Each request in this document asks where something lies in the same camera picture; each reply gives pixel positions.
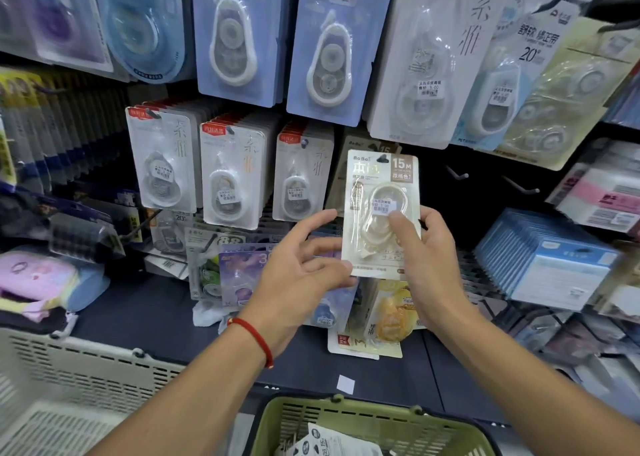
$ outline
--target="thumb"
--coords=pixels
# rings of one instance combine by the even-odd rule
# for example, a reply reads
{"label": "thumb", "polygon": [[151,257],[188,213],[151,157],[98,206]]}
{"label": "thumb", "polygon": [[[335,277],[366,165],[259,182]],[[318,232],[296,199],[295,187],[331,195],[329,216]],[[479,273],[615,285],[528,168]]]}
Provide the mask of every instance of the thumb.
{"label": "thumb", "polygon": [[348,286],[352,270],[353,266],[349,261],[326,258],[322,269],[311,272],[304,277],[304,289],[318,296],[323,296],[327,291]]}
{"label": "thumb", "polygon": [[401,212],[394,210],[389,213],[389,225],[402,244],[404,252],[411,253],[422,248],[422,241],[415,231],[415,226]]}

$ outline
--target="red label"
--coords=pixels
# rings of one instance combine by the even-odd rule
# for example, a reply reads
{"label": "red label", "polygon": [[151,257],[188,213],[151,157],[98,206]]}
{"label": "red label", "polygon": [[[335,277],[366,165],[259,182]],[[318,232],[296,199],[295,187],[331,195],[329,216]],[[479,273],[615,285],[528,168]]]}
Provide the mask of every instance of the red label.
{"label": "red label", "polygon": [[227,127],[220,123],[203,123],[202,132],[211,134],[212,136],[222,136],[224,134],[227,134]]}
{"label": "red label", "polygon": [[283,143],[287,143],[288,145],[297,145],[300,143],[300,137],[302,133],[280,133],[278,139]]}
{"label": "red label", "polygon": [[129,107],[128,112],[132,118],[138,118],[139,120],[152,120],[153,118],[148,115],[147,109],[151,111],[158,111],[157,107]]}

